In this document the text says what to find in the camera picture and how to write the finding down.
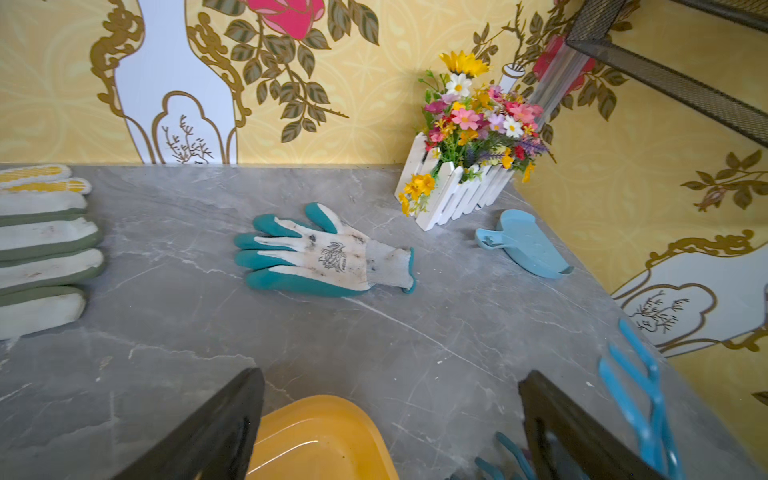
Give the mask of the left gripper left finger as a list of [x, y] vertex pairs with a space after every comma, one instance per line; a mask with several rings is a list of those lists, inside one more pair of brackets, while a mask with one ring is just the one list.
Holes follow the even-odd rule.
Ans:
[[243, 479], [255, 445], [265, 379], [238, 373], [117, 479]]

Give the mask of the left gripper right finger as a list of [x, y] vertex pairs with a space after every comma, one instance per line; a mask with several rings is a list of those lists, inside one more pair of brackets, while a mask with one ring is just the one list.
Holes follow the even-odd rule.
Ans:
[[581, 471], [589, 479], [660, 479], [662, 475], [538, 370], [518, 383], [523, 427], [539, 479]]

